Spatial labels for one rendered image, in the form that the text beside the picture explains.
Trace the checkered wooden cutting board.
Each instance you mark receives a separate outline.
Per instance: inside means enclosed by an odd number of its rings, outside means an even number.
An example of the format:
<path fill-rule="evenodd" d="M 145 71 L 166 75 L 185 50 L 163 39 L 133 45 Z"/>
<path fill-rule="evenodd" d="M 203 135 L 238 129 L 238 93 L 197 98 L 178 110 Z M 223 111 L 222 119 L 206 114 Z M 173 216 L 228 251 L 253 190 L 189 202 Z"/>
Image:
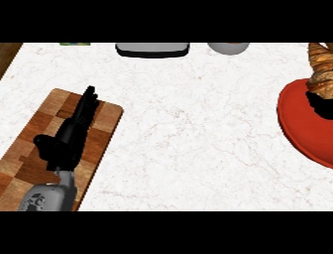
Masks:
<path fill-rule="evenodd" d="M 1 160 L 0 211 L 77 210 L 122 107 L 58 88 Z"/>

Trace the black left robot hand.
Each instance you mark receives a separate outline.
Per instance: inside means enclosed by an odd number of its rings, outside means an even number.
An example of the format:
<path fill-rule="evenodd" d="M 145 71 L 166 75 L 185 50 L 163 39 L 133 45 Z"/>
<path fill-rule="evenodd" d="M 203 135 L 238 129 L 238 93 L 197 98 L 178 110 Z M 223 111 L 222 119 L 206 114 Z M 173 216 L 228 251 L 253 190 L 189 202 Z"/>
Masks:
<path fill-rule="evenodd" d="M 55 136 L 39 134 L 33 138 L 39 158 L 46 162 L 48 171 L 71 172 L 79 164 L 88 127 L 98 107 L 94 87 L 82 94 L 73 115 L 64 120 Z"/>

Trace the red bowl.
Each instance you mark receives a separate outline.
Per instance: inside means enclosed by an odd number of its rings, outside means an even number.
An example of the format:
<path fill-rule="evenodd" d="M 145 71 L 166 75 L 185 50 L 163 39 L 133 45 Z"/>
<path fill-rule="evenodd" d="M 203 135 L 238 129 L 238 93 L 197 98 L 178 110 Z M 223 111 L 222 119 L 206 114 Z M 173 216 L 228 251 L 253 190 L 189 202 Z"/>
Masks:
<path fill-rule="evenodd" d="M 299 153 L 333 169 L 333 120 L 321 118 L 306 99 L 306 79 L 287 84 L 277 98 L 277 122 L 283 135 Z"/>

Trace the grey and black appliance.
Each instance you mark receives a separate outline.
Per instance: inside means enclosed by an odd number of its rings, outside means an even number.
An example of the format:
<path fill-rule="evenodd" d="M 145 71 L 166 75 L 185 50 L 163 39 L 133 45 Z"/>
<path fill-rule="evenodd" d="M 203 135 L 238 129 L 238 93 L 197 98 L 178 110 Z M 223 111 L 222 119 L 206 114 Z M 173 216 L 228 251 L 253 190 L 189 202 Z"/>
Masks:
<path fill-rule="evenodd" d="M 114 49 L 122 57 L 163 59 L 179 58 L 188 54 L 188 43 L 116 43 Z"/>

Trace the golden brown croissant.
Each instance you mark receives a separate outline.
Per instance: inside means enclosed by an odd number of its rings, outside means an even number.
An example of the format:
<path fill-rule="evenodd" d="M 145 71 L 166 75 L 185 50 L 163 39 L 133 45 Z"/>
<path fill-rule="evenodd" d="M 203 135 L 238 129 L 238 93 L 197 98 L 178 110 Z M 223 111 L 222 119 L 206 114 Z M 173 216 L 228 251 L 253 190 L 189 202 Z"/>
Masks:
<path fill-rule="evenodd" d="M 309 43 L 308 61 L 312 74 L 306 81 L 306 89 L 322 99 L 333 99 L 333 51 L 318 43 Z"/>

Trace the grey round container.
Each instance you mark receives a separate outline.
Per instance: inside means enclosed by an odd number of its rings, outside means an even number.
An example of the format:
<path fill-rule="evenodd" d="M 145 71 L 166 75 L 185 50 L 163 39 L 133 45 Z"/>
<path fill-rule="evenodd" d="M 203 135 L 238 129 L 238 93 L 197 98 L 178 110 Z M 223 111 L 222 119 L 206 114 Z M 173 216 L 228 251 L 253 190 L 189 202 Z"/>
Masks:
<path fill-rule="evenodd" d="M 209 48 L 220 55 L 234 56 L 249 47 L 249 43 L 207 43 Z"/>

